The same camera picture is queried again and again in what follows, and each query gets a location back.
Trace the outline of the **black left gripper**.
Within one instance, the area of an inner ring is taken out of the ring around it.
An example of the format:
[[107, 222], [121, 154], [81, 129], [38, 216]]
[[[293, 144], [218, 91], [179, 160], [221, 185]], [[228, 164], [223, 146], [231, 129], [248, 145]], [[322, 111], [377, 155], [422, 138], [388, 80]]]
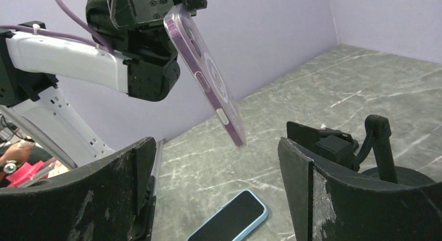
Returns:
[[110, 19], [120, 28], [135, 28], [160, 21], [176, 5], [193, 12], [207, 7], [207, 0], [107, 0]]

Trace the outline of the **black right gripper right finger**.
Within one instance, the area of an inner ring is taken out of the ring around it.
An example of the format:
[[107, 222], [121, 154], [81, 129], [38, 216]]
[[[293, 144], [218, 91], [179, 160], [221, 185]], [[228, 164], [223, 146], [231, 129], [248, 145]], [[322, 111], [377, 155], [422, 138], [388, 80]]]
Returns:
[[297, 240], [441, 240], [441, 183], [384, 182], [285, 137], [278, 157]]

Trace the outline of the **purple phone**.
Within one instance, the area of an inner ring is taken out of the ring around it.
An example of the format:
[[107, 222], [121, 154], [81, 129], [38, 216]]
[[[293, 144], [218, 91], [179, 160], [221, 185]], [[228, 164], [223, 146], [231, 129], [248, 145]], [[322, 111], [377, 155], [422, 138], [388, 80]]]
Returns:
[[237, 147], [247, 144], [242, 117], [234, 96], [215, 64], [191, 14], [183, 4], [174, 5], [164, 26], [189, 72]]

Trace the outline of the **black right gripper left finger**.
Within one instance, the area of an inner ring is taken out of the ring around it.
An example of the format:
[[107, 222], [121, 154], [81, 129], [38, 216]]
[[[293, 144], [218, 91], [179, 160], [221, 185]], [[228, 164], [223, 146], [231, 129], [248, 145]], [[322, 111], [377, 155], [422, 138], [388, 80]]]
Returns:
[[1, 240], [150, 240], [156, 141], [29, 187], [1, 189]]

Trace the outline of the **person hand with watch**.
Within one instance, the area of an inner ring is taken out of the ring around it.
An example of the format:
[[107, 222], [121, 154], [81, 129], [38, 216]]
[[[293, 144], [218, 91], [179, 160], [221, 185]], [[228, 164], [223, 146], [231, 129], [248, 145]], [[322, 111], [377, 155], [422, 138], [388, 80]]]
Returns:
[[7, 161], [15, 161], [17, 168], [21, 168], [30, 157], [34, 146], [35, 144], [33, 143], [21, 142], [11, 145], [1, 156], [1, 164]]

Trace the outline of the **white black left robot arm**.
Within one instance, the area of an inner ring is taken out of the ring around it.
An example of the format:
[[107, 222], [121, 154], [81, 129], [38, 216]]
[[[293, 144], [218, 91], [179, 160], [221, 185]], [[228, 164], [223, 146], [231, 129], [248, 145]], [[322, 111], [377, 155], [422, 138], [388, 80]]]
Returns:
[[69, 169], [114, 151], [65, 99], [58, 77], [158, 102], [180, 77], [165, 26], [175, 8], [190, 16], [207, 0], [87, 0], [86, 19], [59, 7], [92, 39], [49, 31], [43, 22], [1, 26], [1, 113]]

